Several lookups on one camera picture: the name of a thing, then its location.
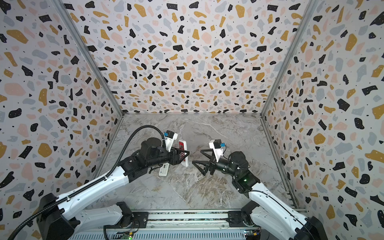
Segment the pink speck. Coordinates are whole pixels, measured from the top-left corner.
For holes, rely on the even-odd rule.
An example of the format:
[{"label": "pink speck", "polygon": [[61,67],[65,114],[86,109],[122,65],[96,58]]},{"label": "pink speck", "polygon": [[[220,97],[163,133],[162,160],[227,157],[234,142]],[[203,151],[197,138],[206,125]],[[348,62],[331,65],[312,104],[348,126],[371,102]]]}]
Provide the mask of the pink speck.
[{"label": "pink speck", "polygon": [[26,93],[24,88],[18,83],[6,83],[4,84],[4,90],[11,96],[23,96]]},{"label": "pink speck", "polygon": [[352,67],[353,65],[355,65],[355,61],[350,59],[348,62],[347,62],[347,66],[348,67]]},{"label": "pink speck", "polygon": [[207,3],[207,2],[205,2],[205,12],[206,12],[207,14],[210,14],[210,13],[211,13],[211,10],[209,9],[209,7],[208,7],[208,3]]},{"label": "pink speck", "polygon": [[25,124],[21,123],[17,129],[17,133],[23,137],[28,137],[28,127]]},{"label": "pink speck", "polygon": [[31,36],[31,38],[35,38],[35,35],[26,27],[24,27],[24,32]]},{"label": "pink speck", "polygon": [[32,164],[30,162],[24,164],[22,177],[28,179],[29,181],[33,180]]},{"label": "pink speck", "polygon": [[122,37],[118,33],[112,33],[111,38],[118,44],[122,44]]},{"label": "pink speck", "polygon": [[45,61],[40,60],[39,63],[37,64],[38,66],[45,68]]},{"label": "pink speck", "polygon": [[207,33],[207,32],[203,33],[203,35],[201,35],[201,38],[203,39],[203,41],[206,44],[210,44],[211,43],[212,36],[209,33]]},{"label": "pink speck", "polygon": [[17,156],[18,156],[18,150],[16,148],[12,148],[11,159],[16,159]]},{"label": "pink speck", "polygon": [[355,141],[355,140],[356,140],[356,135],[357,135],[357,133],[356,133],[356,132],[353,132],[353,133],[351,133],[351,135],[349,136],[349,138],[350,138],[352,141]]},{"label": "pink speck", "polygon": [[42,133],[40,133],[39,136],[37,137],[37,141],[47,140],[47,139],[48,139],[48,136]]}]

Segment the metal frame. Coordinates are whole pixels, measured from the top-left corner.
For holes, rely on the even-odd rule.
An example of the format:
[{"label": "metal frame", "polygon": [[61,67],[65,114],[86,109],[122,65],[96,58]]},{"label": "metal frame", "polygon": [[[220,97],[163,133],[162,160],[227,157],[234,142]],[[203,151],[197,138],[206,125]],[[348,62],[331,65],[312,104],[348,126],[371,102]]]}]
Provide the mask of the metal frame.
[{"label": "metal frame", "polygon": [[271,87],[271,91],[269,92],[268,97],[265,101],[265,104],[264,104],[263,109],[261,111],[261,116],[265,115],[265,113],[268,109],[268,105],[272,102],[273,95],[276,93],[278,86],[280,86],[280,83],[283,80],[283,76],[285,75],[285,72],[289,66],[289,63],[291,62],[291,59],[292,59],[297,47],[299,46],[299,41],[300,41],[301,37],[303,36],[306,28],[307,28],[308,22],[310,21],[310,18],[312,17],[312,14],[313,14],[318,2],[319,2],[319,0],[309,0],[309,3],[307,5],[307,7],[305,8],[305,11],[303,14],[303,19],[301,20],[300,25],[297,28],[297,33],[293,38],[293,41],[292,41],[292,44],[288,50],[288,53],[285,55],[283,65],[281,66],[280,71],[277,74],[276,80]]},{"label": "metal frame", "polygon": [[92,56],[89,53],[87,46],[81,39],[81,35],[77,30],[76,26],[74,25],[74,23],[72,22],[72,19],[70,18],[69,13],[65,9],[63,2],[61,0],[51,0],[51,2],[56,12],[59,14],[60,18],[63,20],[65,27],[73,37],[73,40],[75,41],[77,47],[79,48],[80,52],[82,53],[89,67],[91,68],[93,73],[96,75],[96,77],[99,79],[99,83],[103,87],[104,93],[109,98],[112,106],[115,108],[115,112],[118,113],[119,117],[121,118],[124,114],[118,102],[116,101],[116,98],[113,96],[108,84],[104,81],[104,76],[101,74],[101,71],[97,67],[96,62],[92,59]]}]

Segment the black cable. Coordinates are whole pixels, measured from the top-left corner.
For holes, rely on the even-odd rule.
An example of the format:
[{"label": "black cable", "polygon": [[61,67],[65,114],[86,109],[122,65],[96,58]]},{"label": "black cable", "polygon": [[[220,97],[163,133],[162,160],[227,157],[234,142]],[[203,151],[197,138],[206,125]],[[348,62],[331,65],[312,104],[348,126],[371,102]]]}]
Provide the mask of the black cable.
[{"label": "black cable", "polygon": [[283,205],[281,205],[276,199],[274,199],[274,198],[271,197],[271,196],[268,196],[268,194],[266,194],[265,192],[262,192],[262,191],[251,190],[251,191],[248,191],[248,192],[260,192],[260,193],[263,193],[263,194],[267,195],[267,197],[270,197],[273,201],[275,201],[278,205],[280,205],[285,211],[287,211],[287,212],[293,217],[294,220],[298,221],[298,222],[299,222],[299,223],[300,223],[300,224],[307,230],[307,232],[311,235],[311,237],[312,237],[313,240],[315,239],[314,236],[312,235],[312,233],[308,230],[308,228],[305,227],[304,224],[302,224],[301,221],[299,221],[298,219],[295,219],[295,216],[294,216],[293,214],[291,214],[291,212],[288,211],[285,207],[283,207]]},{"label": "black cable", "polygon": [[8,237],[8,240],[14,240],[16,235],[21,231],[21,229],[23,229],[23,227],[25,227],[30,221],[32,221],[33,219],[35,219],[38,215],[44,213],[44,212],[47,212],[51,209],[53,209],[54,207],[56,207],[57,205],[59,205],[60,203],[62,202],[65,202],[67,201],[68,199],[71,199],[72,197],[76,196],[77,194],[79,194],[80,192],[83,192],[84,190],[92,187],[93,185],[96,185],[98,184],[99,182],[101,181],[105,181],[111,174],[112,172],[117,168],[117,166],[119,165],[119,162],[122,158],[122,156],[124,155],[125,153],[125,150],[127,149],[128,147],[128,144],[131,142],[132,138],[136,135],[136,133],[138,131],[140,131],[141,129],[143,128],[153,128],[155,129],[158,133],[160,133],[161,135],[161,138],[162,138],[162,146],[163,148],[166,148],[166,141],[165,141],[165,138],[164,138],[164,134],[155,126],[152,126],[152,125],[144,125],[144,126],[141,126],[139,128],[137,128],[132,134],[131,136],[128,138],[128,140],[126,141],[126,143],[124,144],[124,147],[122,148],[121,152],[120,152],[120,155],[119,157],[117,158],[115,164],[112,166],[112,168],[109,170],[109,172],[104,176],[104,177],[101,177],[87,185],[85,185],[84,187],[80,188],[79,190],[71,193],[70,195],[68,195],[67,197],[64,197],[54,203],[51,203],[50,205],[44,207],[43,209],[41,209],[40,211],[38,211],[37,213],[33,214],[32,216],[29,216],[26,220],[24,220],[19,226],[17,226],[17,228],[15,228],[15,230],[11,233],[11,235]]},{"label": "black cable", "polygon": [[105,240],[109,240],[109,239],[108,239],[108,236],[107,236],[107,228],[106,228],[105,225],[103,226],[103,233],[104,233],[104,238],[105,238]]}]

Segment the black motor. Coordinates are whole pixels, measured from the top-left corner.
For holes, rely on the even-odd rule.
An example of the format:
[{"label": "black motor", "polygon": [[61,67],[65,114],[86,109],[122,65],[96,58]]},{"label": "black motor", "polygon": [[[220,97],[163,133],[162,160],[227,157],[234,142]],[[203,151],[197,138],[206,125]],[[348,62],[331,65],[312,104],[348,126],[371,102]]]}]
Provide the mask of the black motor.
[{"label": "black motor", "polygon": [[204,149],[200,150],[200,152],[210,160],[192,161],[192,164],[197,167],[204,176],[208,172],[213,175],[216,170],[219,170],[224,174],[229,174],[232,176],[232,184],[236,187],[239,193],[244,194],[247,197],[252,186],[260,182],[260,180],[248,170],[248,161],[245,159],[243,152],[233,152],[228,158],[221,156],[218,162],[216,162],[213,149]]}]

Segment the metal corner post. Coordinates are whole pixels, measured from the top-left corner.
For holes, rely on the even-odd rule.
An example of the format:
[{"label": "metal corner post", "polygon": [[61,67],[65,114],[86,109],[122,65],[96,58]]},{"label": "metal corner post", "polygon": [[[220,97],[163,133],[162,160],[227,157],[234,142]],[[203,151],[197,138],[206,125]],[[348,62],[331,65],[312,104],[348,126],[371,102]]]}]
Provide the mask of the metal corner post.
[{"label": "metal corner post", "polygon": [[277,150],[275,144],[273,143],[271,134],[268,131],[268,123],[267,123],[266,119],[264,119],[264,116],[266,115],[268,107],[273,100],[273,96],[275,95],[275,93],[278,90],[278,87],[280,86],[281,82],[283,81],[283,76],[288,69],[288,66],[291,62],[291,59],[293,58],[293,55],[295,54],[295,51],[296,51],[296,49],[300,43],[300,39],[302,38],[302,36],[303,36],[303,34],[307,28],[307,25],[308,25],[312,15],[313,15],[313,12],[314,12],[318,2],[319,2],[319,0],[309,0],[309,3],[308,3],[308,5],[304,11],[303,19],[302,19],[302,21],[298,27],[297,33],[293,38],[293,41],[292,41],[292,44],[288,50],[288,53],[286,54],[286,56],[284,58],[283,65],[281,66],[281,69],[280,69],[279,73],[277,74],[276,81],[273,83],[271,91],[270,91],[270,93],[267,97],[267,100],[265,101],[265,104],[263,106],[263,109],[261,111],[261,123],[262,123],[262,126],[264,128],[268,144],[271,148],[273,158],[275,159],[276,166],[279,170],[281,179],[283,181],[284,188],[290,192],[292,202],[293,202],[295,208],[298,207],[298,201],[295,197],[295,192],[293,191],[293,187],[290,184],[287,175],[285,174],[284,166],[282,165],[282,163],[280,161],[278,150]]},{"label": "metal corner post", "polygon": [[283,80],[283,76],[284,76],[284,74],[285,74],[285,72],[289,66],[289,63],[290,63],[293,55],[295,54],[296,48],[299,45],[299,41],[300,41],[301,37],[303,36],[306,28],[307,28],[308,22],[310,21],[312,14],[313,14],[318,2],[319,2],[319,0],[309,0],[309,3],[308,3],[308,5],[304,11],[303,19],[301,20],[301,23],[297,29],[297,33],[293,38],[292,44],[291,44],[287,54],[285,55],[283,65],[281,66],[281,69],[280,69],[279,73],[277,74],[276,80],[272,85],[271,91],[268,94],[267,100],[265,101],[265,104],[264,104],[262,112],[261,112],[261,116],[264,116],[265,113],[267,112],[268,106],[272,102],[273,95],[276,93],[278,87],[280,86],[280,83]]},{"label": "metal corner post", "polygon": [[51,0],[55,10],[63,20],[65,27],[70,32],[71,36],[73,37],[73,40],[75,41],[76,45],[78,46],[80,52],[82,53],[83,57],[85,58],[86,62],[88,63],[89,67],[93,71],[93,73],[96,75],[96,78],[99,79],[100,85],[103,87],[104,93],[107,95],[109,100],[111,101],[112,106],[115,108],[116,112],[118,113],[119,117],[122,118],[124,115],[119,103],[117,103],[115,97],[113,96],[108,84],[104,81],[104,77],[101,74],[99,68],[97,67],[95,61],[92,59],[91,54],[88,51],[87,46],[81,39],[81,35],[78,32],[76,26],[72,22],[72,19],[70,18],[69,13],[64,7],[64,4],[62,0]]}]

